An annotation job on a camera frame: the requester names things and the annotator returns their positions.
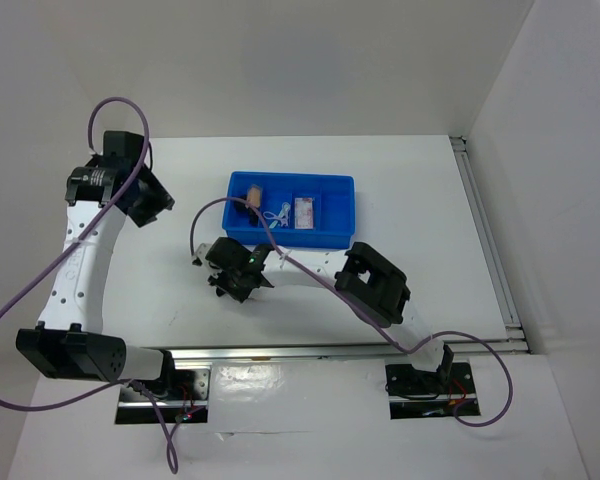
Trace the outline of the purple eyelash curler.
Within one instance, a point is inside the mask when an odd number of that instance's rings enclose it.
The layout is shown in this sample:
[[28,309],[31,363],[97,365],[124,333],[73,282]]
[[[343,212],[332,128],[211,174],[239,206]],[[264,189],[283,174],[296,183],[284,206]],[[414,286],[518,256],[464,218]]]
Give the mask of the purple eyelash curler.
[[289,226],[289,219],[291,214],[291,205],[289,202],[283,202],[279,208],[278,212],[275,211],[265,211],[263,213],[263,217],[266,220],[267,225],[271,222],[285,222]]

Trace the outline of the clear packet with print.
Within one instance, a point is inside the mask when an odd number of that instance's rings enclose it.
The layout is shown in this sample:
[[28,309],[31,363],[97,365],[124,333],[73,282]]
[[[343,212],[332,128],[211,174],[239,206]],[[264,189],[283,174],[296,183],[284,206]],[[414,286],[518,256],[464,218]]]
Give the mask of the clear packet with print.
[[297,230],[314,229],[314,199],[296,197],[294,199],[294,228]]

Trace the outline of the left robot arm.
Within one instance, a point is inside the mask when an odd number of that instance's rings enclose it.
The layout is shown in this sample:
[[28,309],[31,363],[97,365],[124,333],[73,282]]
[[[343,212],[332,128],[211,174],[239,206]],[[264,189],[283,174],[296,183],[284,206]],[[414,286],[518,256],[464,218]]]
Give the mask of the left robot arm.
[[133,379],[156,399],[176,390],[172,356],[129,346],[103,332],[103,300],[114,245],[126,220],[143,227],[175,201],[147,166],[120,200],[113,198],[139,165],[144,139],[107,131],[103,152],[67,179],[68,258],[59,266],[35,328],[21,329],[17,350],[45,377],[113,382]]

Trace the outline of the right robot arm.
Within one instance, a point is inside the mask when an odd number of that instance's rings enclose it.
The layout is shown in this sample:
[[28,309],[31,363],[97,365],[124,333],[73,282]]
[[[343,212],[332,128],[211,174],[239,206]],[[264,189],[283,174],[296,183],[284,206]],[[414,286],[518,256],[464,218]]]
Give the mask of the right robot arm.
[[209,273],[219,296],[242,303],[260,288],[324,287],[336,292],[363,322],[405,350],[416,382],[427,394],[440,393],[451,379],[453,353],[433,337],[413,305],[407,276],[370,245],[347,250],[289,250],[259,244],[252,249],[229,237],[201,243],[193,263]]

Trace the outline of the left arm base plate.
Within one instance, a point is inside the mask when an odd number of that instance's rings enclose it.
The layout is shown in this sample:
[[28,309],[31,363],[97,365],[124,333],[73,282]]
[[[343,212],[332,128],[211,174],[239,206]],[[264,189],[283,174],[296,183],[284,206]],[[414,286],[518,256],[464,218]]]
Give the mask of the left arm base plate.
[[[195,366],[177,370],[174,385],[153,397],[167,425],[202,424],[208,420],[211,368]],[[115,415],[116,425],[158,424],[149,399],[135,387],[122,387]]]

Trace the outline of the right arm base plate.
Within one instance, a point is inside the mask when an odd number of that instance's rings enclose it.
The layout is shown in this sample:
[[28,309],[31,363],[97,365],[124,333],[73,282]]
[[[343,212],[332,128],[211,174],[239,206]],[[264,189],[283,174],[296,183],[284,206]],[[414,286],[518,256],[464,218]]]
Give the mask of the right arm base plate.
[[410,364],[385,366],[385,391],[392,420],[452,417],[456,406],[461,417],[477,417],[480,406],[473,372],[467,361],[455,362],[443,386],[426,383]]

